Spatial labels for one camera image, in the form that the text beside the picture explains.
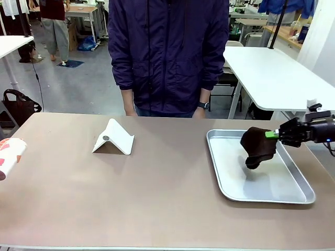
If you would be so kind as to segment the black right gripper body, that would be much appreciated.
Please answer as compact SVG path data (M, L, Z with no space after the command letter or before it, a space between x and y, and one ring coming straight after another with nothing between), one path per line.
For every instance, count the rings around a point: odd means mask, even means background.
M334 118L320 118L310 122L299 120L299 123L301 125L300 142L334 142Z

